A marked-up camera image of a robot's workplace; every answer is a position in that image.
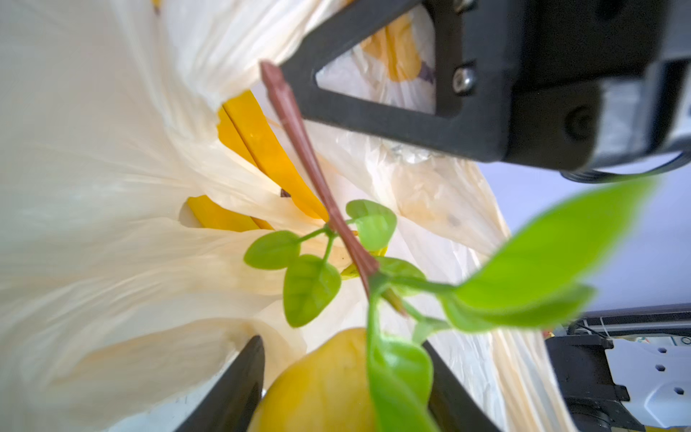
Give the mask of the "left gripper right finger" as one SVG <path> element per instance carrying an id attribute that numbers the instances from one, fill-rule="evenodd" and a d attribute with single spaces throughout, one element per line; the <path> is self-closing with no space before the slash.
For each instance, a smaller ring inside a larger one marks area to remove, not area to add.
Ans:
<path id="1" fill-rule="evenodd" d="M 423 344 L 434 367 L 428 409 L 444 432 L 500 432 L 500 429 L 473 401 L 433 346 Z"/>

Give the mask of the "yellow fake lemon with leaves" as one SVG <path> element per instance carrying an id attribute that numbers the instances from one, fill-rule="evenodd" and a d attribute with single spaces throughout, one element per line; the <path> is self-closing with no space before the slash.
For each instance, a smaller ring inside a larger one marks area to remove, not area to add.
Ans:
<path id="1" fill-rule="evenodd" d="M 392 239 L 396 216 L 369 200 L 338 206 L 282 70 L 263 61 L 260 74 L 329 215 L 321 233 L 343 241 L 365 289 L 367 390 L 380 431 L 437 430 L 428 411 L 435 371 L 423 347 L 429 336 L 550 329 L 578 317 L 595 293 L 581 276 L 624 236 L 657 185 L 639 176 L 579 194 L 533 219 L 465 281 L 432 282 L 407 261 L 376 257 Z"/>

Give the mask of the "yellow fake banana bunch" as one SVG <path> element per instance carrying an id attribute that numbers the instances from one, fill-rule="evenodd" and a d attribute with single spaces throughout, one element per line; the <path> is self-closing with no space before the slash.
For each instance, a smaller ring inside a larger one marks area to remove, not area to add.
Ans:
<path id="1" fill-rule="evenodd" d="M 218 116 L 222 144 L 280 185 L 281 196 L 291 199 L 306 216 L 329 220 L 326 208 L 293 165 L 251 91 L 224 103 Z M 267 221 L 225 210 L 206 195 L 189 198 L 187 205 L 204 228 L 235 232 L 272 228 Z"/>

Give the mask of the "cream banana print plastic bag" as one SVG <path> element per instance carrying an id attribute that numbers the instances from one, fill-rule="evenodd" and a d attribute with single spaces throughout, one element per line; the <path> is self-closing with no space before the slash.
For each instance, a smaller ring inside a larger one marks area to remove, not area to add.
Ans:
<path id="1" fill-rule="evenodd" d="M 156 431 L 132 417 L 212 381 L 247 341 L 265 387 L 365 323 L 359 281 L 291 329 L 284 271 L 242 256 L 265 231 L 191 228 L 188 197 L 300 234 L 320 228 L 218 136 L 221 104 L 343 1 L 1 1 L 1 431 Z M 394 210 L 389 251 L 455 282 L 509 237 L 476 164 L 308 122 L 338 204 Z M 433 344 L 506 431 L 576 431 L 535 331 Z"/>

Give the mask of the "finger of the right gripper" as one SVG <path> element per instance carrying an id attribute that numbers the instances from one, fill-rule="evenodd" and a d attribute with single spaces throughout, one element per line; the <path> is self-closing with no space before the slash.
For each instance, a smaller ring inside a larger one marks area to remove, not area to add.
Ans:
<path id="1" fill-rule="evenodd" d="M 355 1 L 302 41 L 281 70 L 305 119 L 480 162 L 509 147 L 513 4 L 430 1 L 435 30 L 435 111 L 423 113 L 321 88 L 316 75 L 401 18 L 416 1 Z"/>

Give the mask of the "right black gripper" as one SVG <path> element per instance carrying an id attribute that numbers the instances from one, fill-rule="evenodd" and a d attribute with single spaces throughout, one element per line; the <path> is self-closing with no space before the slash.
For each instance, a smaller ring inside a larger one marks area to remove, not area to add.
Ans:
<path id="1" fill-rule="evenodd" d="M 690 152 L 687 1 L 532 1 L 505 162 L 579 172 Z"/>

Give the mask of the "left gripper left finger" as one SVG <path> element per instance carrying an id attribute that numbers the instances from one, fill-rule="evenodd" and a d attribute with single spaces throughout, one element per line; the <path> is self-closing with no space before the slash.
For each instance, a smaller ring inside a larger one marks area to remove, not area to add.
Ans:
<path id="1" fill-rule="evenodd" d="M 176 432 L 247 431 L 262 398 L 266 354 L 254 336 Z"/>

